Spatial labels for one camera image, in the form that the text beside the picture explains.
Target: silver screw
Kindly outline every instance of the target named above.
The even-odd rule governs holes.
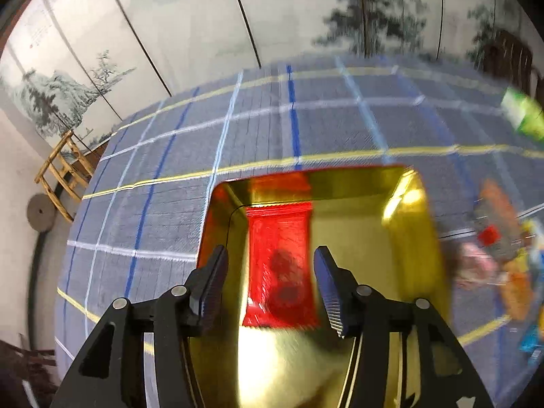
[[[429,304],[427,299],[419,298],[415,300],[415,306],[421,308],[422,310],[426,310],[431,306],[431,304]]]
[[[368,285],[359,285],[355,291],[359,296],[370,296],[372,293],[372,288],[370,288]]]
[[[127,305],[127,300],[124,297],[118,297],[113,301],[113,308],[116,310],[121,310],[122,308],[125,308]]]
[[[172,294],[177,298],[180,296],[183,296],[186,293],[187,293],[187,287],[183,285],[176,285],[174,288],[172,288]]]

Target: red snack package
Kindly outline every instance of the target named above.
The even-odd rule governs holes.
[[[249,327],[317,326],[308,264],[310,202],[249,207]]]

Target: bamboo chair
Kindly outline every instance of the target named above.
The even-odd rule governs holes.
[[[81,153],[81,151],[77,148],[74,141],[72,140],[73,131],[69,130],[68,132],[64,133],[62,139],[59,141],[59,143],[55,146],[53,151],[51,152],[51,155],[49,155],[49,158],[47,158],[41,167],[40,171],[34,178],[34,182],[36,184],[41,183],[42,186],[44,186],[45,192],[47,193],[47,196],[50,197],[53,204],[55,204],[55,207],[59,210],[62,216],[69,221],[73,222],[73,217],[68,213],[66,208],[62,205],[61,200],[56,196],[54,191],[51,189],[49,184],[44,178],[44,174],[49,169],[51,173],[53,173],[56,180],[61,184],[61,186],[68,192],[68,194],[77,202],[81,201],[81,197],[78,196],[77,193],[75,193],[74,188],[77,184],[82,185],[84,188],[86,188],[89,183],[86,181],[81,174],[75,170],[69,163],[64,159],[64,157],[61,155],[61,149],[64,147],[64,145],[68,144],[68,147],[70,147],[70,150],[72,150],[75,158],[80,162],[81,166],[88,172],[90,176],[93,176],[94,169],[92,165],[89,163],[88,159],[85,158],[85,156]],[[58,160],[62,164],[62,169],[59,171],[57,168],[53,165],[53,161],[55,158],[58,158]],[[70,173],[72,175],[72,178],[70,182],[66,182],[64,179],[64,176]]]

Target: table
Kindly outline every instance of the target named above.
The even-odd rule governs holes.
[[[444,245],[474,239],[468,213],[486,177],[524,216],[542,219],[544,151],[503,117],[505,89],[469,65],[313,57],[244,70],[135,113],[110,139],[70,231],[55,306],[61,375],[113,299],[154,299],[183,283],[213,186],[227,179],[413,166]],[[509,406],[538,364],[518,349],[529,322],[510,322],[494,287],[455,288],[452,299],[455,334],[494,402]],[[158,406],[151,335],[146,342],[148,404]]]

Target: wall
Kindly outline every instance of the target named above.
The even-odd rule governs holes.
[[[28,280],[37,232],[28,224],[27,203],[41,187],[34,176],[43,159],[0,110],[0,339],[20,345],[27,333]]]
[[[366,32],[359,0],[240,1],[30,0],[0,58],[0,89],[49,145],[72,128],[93,148],[169,94],[301,54],[477,66],[504,28],[528,43],[544,73],[544,42],[516,0],[366,0]]]

